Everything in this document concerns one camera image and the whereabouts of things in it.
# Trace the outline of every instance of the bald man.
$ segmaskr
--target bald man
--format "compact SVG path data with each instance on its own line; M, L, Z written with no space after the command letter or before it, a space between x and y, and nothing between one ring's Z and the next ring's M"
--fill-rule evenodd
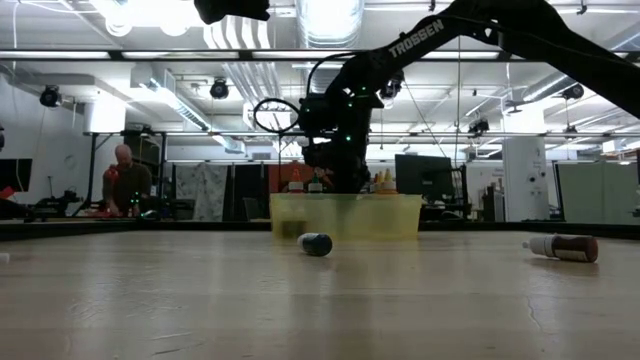
M138 192L142 198L151 193L151 172L146 166L133 162L131 148L127 145L116 147L118 177L115 181L105 173L102 179L102 196L112 214L127 216L132 210L133 216L140 215L138 204L132 206L131 198Z

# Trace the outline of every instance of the wooden table surface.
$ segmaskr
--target wooden table surface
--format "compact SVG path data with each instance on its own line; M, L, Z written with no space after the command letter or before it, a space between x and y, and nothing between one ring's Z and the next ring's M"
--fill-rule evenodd
M640 242L597 264L531 234L423 233L301 255L268 233L0 243L0 358L639 359Z

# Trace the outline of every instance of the black monitor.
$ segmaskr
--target black monitor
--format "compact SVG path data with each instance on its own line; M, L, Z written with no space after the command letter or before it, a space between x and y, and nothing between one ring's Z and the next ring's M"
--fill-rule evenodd
M29 191L32 165L33 159L0 159L0 191L10 186L13 191L19 192L20 185L22 190Z
M451 171L447 157L396 155L396 188L400 194L442 201L455 195Z

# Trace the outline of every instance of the box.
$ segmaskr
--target box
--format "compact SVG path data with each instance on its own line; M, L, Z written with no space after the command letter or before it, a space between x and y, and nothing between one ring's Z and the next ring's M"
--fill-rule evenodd
M304 233L340 240L415 240L419 195L272 194L271 224L276 239Z

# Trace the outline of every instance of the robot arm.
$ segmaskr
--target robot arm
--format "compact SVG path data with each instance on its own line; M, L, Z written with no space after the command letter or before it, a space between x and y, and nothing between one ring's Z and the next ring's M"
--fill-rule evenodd
M372 109L382 107L376 93L402 68L458 36L547 62L640 117L640 102L626 90L640 81L640 69L572 32L545 0L455 0L391 44L353 56L325 94L301 100L298 122L310 139L305 162L331 169L336 192L357 193L370 178L367 134ZM313 143L329 131L330 142Z

